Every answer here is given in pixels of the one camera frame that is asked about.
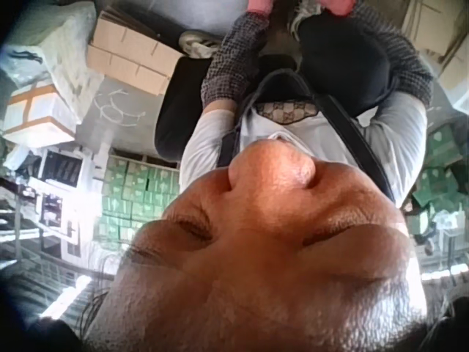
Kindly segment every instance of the eyelash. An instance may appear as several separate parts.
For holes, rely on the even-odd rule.
[[[210,229],[207,226],[196,224],[191,220],[177,220],[176,223],[184,230],[192,234],[195,238],[207,242],[212,240]]]

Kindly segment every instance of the person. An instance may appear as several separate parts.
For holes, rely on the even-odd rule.
[[[305,16],[310,3],[292,22],[307,43],[300,71],[315,77],[318,90],[331,87],[325,72],[331,82],[347,73],[329,93],[352,117],[379,105],[362,131],[392,179],[396,203],[356,167],[314,102],[288,97],[281,84],[275,100],[270,95],[249,119],[240,117],[240,153],[216,167],[257,75],[272,8],[271,0],[249,1],[202,85],[203,116],[182,158],[183,192],[126,252],[86,325],[90,351],[418,350],[426,300],[396,206],[422,162],[431,75],[411,44],[364,4],[337,18],[327,10]],[[332,32],[313,38],[315,26]],[[347,56],[323,61],[323,73],[308,60],[314,41],[340,40],[334,26],[367,52],[344,43]],[[343,70],[340,62],[350,65]]]

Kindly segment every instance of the white box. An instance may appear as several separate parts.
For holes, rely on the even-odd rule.
[[[13,92],[5,114],[3,137],[30,148],[75,140],[75,115],[51,81]]]

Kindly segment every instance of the shoe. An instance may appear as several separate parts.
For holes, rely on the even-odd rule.
[[[323,8],[318,4],[317,0],[300,0],[295,8],[295,17],[289,25],[290,34],[297,41],[300,41],[300,38],[298,37],[298,28],[300,28],[301,22],[311,16],[320,15],[322,10]]]
[[[210,59],[218,51],[221,40],[198,31],[187,31],[181,34],[179,46],[193,59]]]

